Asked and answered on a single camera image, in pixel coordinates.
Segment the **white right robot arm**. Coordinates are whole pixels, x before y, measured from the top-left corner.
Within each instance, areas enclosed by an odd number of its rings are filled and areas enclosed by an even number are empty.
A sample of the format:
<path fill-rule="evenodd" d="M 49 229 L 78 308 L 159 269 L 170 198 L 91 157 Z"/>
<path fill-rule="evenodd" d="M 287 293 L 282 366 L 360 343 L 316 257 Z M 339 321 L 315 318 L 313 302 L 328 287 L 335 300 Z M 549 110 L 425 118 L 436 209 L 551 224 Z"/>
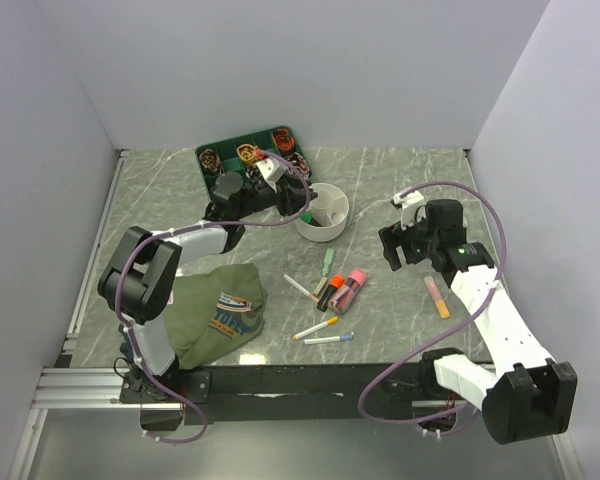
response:
<path fill-rule="evenodd" d="M 394 196 L 400 221 L 379 232 L 392 270 L 430 261 L 460 300 L 486 344 L 493 368 L 471 361 L 461 350 L 428 349 L 419 362 L 418 385 L 430 398 L 452 391 L 477 407 L 491 437 L 508 444 L 564 433 L 569 426 L 578 377 L 557 362 L 534 337 L 480 242 L 467 240 L 462 204 L 427 201 L 419 192 Z"/>

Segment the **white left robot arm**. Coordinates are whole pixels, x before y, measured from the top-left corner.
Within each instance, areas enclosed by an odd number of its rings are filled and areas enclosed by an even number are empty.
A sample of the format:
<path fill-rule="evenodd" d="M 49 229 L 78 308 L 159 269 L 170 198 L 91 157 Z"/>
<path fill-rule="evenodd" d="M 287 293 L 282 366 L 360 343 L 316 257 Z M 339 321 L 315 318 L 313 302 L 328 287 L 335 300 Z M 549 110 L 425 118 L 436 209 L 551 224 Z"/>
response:
<path fill-rule="evenodd" d="M 173 399 L 180 388 L 176 353 L 162 313 L 178 268 L 199 258 L 224 254 L 241 240 L 243 219 L 263 207 L 241 174 L 220 175 L 199 222 L 153 233 L 139 226 L 123 235 L 98 281 L 97 292 L 119 316 L 131 362 L 148 373 L 144 389 L 156 401 Z"/>

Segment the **white round pen holder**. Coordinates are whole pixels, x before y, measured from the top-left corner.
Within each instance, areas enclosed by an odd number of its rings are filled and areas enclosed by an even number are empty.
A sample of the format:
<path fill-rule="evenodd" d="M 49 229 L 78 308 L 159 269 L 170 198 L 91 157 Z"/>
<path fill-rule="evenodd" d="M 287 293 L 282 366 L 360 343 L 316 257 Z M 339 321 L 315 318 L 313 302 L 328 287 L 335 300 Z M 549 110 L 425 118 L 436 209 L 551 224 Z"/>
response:
<path fill-rule="evenodd" d="M 311 221 L 296 220 L 293 225 L 305 239 L 326 243 L 342 234 L 347 223 L 350 204 L 345 193 L 335 185 L 314 183 L 311 189 L 317 197 L 310 202 L 307 213 Z"/>

